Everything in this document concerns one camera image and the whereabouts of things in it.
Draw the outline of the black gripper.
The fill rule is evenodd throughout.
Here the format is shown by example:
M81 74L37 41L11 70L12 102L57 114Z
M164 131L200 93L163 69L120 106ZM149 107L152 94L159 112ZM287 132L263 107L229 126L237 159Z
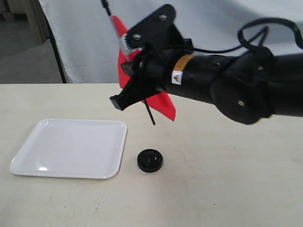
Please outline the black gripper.
M155 95L156 86L149 79L160 80L177 57L192 53L192 40L182 37L174 24L175 18L175 8L164 4L123 36L124 47L130 52L121 52L123 90L110 97L116 109L123 111Z

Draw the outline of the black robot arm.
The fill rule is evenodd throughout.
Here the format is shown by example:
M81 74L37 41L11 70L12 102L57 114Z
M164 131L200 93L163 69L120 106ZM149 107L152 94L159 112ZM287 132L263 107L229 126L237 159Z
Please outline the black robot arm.
M214 105L229 119L246 125L272 115L303 114L303 55L275 56L263 45L269 24L286 26L302 48L296 23L265 17L253 20L237 33L238 57L226 50L210 51L193 46L174 24L176 11L165 4L127 29L119 17L111 21L120 41L119 84L122 91L111 96L118 110L142 102L175 120L170 95Z

